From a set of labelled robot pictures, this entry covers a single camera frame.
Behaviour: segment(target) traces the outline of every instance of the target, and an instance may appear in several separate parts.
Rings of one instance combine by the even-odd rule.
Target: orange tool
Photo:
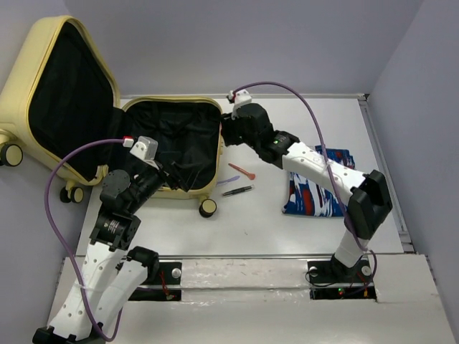
[[[233,163],[228,163],[231,167],[233,167],[235,170],[238,170],[240,173],[245,174],[251,181],[255,179],[255,174],[254,173],[249,173],[246,170],[240,168],[239,166],[236,166]]]

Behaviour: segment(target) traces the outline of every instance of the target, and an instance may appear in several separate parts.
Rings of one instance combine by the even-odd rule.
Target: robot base
[[[368,260],[360,259],[351,269],[343,273],[336,273],[333,268],[333,260],[313,260],[308,262],[307,275],[312,285],[351,284],[363,281],[367,283],[371,278],[372,269]]]
[[[53,333],[54,328],[51,326],[48,328],[39,328],[35,331],[35,335],[32,339],[34,344],[105,344],[105,341],[98,336],[98,334],[92,330],[89,337],[75,341],[72,336],[69,338],[62,338]]]

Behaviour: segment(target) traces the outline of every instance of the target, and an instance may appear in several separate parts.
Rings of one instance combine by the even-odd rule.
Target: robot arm
[[[125,256],[140,226],[141,221],[134,215],[135,212],[165,183],[172,189],[189,189],[181,176],[180,166],[174,163],[174,154],[161,156],[162,163],[158,163],[153,160],[156,149],[155,140],[141,136],[130,153],[144,161],[146,169],[137,176],[115,170],[104,178],[100,194],[102,206],[81,269],[85,285],[75,280],[59,312],[48,328],[36,331],[33,343],[104,343],[104,338],[93,330],[86,309],[91,309],[101,328],[109,328],[134,290],[147,277],[154,277],[158,272],[158,254],[135,247],[129,251],[127,261],[110,283],[115,268]],[[186,174],[191,181],[196,175],[190,171]]]
[[[232,113],[222,118],[222,136],[225,145],[242,143],[251,147],[265,162],[278,168],[298,173],[319,186],[333,192],[324,157],[285,131],[274,130],[266,110],[251,103],[246,90],[229,94]],[[352,170],[334,161],[328,161],[337,185],[337,191],[347,206],[357,239],[366,248],[379,225],[392,210],[392,201],[384,175]],[[346,231],[340,246],[332,257],[336,274],[350,274],[363,251],[351,232]]]

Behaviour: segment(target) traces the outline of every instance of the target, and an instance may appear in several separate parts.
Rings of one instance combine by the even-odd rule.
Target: suitcase wheel
[[[0,166],[16,167],[24,158],[22,148],[14,143],[6,143],[0,150]]]
[[[217,211],[217,204],[213,199],[205,199],[199,207],[199,213],[202,217],[211,217]]]
[[[64,187],[60,191],[60,201],[62,203],[81,203],[85,196],[85,192],[82,188],[74,187],[70,190],[70,197],[68,190]]]

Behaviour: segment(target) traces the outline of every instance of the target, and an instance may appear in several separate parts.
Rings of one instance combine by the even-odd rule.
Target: black suitcase lining
[[[65,23],[32,97],[29,127],[38,144],[59,158],[103,138],[152,137],[159,152],[181,153],[177,163],[200,166],[191,188],[200,189],[216,173],[220,115],[205,102],[142,101],[126,114],[113,108],[109,81],[79,31]],[[87,181],[105,163],[130,173],[145,168],[120,145],[91,148],[69,161]]]

